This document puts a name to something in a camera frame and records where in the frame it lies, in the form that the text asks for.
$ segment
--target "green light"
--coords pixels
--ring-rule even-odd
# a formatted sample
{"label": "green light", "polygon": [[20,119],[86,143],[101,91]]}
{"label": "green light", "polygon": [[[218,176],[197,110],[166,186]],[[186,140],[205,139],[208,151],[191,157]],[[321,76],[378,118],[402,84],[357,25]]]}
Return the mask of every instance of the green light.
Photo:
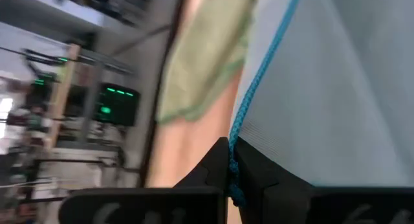
{"label": "green light", "polygon": [[103,113],[111,113],[111,108],[109,108],[109,107],[101,107],[101,111]]}

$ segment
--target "green cloth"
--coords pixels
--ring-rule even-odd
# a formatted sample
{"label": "green cloth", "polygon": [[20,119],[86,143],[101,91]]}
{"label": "green cloth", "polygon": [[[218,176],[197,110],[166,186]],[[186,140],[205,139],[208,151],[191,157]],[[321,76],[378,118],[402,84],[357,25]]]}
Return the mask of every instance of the green cloth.
{"label": "green cloth", "polygon": [[175,44],[157,120],[197,120],[242,69],[254,0],[204,0]]}

